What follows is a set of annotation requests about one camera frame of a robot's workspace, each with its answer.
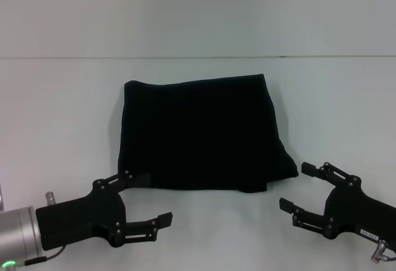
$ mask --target metal cylinder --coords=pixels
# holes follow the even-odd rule
[[[388,244],[385,240],[380,240],[378,241],[377,249],[374,251],[374,253],[371,256],[371,260],[378,264],[380,260],[382,260],[382,254],[388,247]]]
[[[1,194],[1,187],[0,187],[0,212],[4,211],[4,202],[2,199],[2,194]]]
[[[0,213],[0,266],[41,256],[41,239],[32,206]]]
[[[48,205],[48,206],[51,206],[51,205],[55,205],[55,204],[56,204],[56,202],[55,202],[55,197],[54,197],[54,193],[53,193],[53,192],[47,192],[47,193],[45,194],[45,197],[46,197],[46,199],[47,199],[47,205]]]

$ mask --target metal connector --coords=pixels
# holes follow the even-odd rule
[[[371,256],[371,260],[378,264],[379,261],[384,261],[384,262],[388,262],[388,257],[387,256],[383,256],[383,253],[386,250],[386,247],[388,246],[388,243],[385,240],[380,240],[378,241],[378,245],[377,245],[377,249],[376,251],[374,251],[374,253]]]
[[[47,199],[47,205],[48,205],[48,206],[51,206],[51,205],[55,205],[55,204],[56,204],[56,202],[55,202],[55,197],[54,197],[54,193],[53,193],[53,192],[47,192],[47,193],[45,194],[45,197],[46,197],[46,199]]]
[[[2,194],[1,194],[1,187],[0,187],[0,212],[4,211],[4,201],[2,199]]]

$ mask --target white surface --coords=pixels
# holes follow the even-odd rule
[[[0,0],[0,57],[396,54],[395,0]]]
[[[6,210],[86,195],[116,172],[123,84],[170,84],[264,73],[280,137],[298,165],[329,161],[363,179],[364,191],[396,204],[394,58],[265,60],[2,60],[0,182]],[[266,193],[123,193],[130,221],[172,211],[155,243],[113,249],[93,238],[29,270],[393,270],[375,266],[375,245],[353,234],[329,241],[292,227],[280,197],[322,213],[332,189],[301,175]]]

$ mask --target white label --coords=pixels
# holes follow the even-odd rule
[[[376,236],[374,234],[371,234],[371,233],[369,233],[367,231],[364,231],[364,230],[360,230],[360,233],[365,235],[365,236],[367,236],[368,238],[374,239],[375,241],[378,241],[378,239],[379,239],[378,236]]]

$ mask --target folded black fabric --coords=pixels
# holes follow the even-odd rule
[[[263,75],[125,85],[118,173],[160,189],[267,190],[298,175]]]

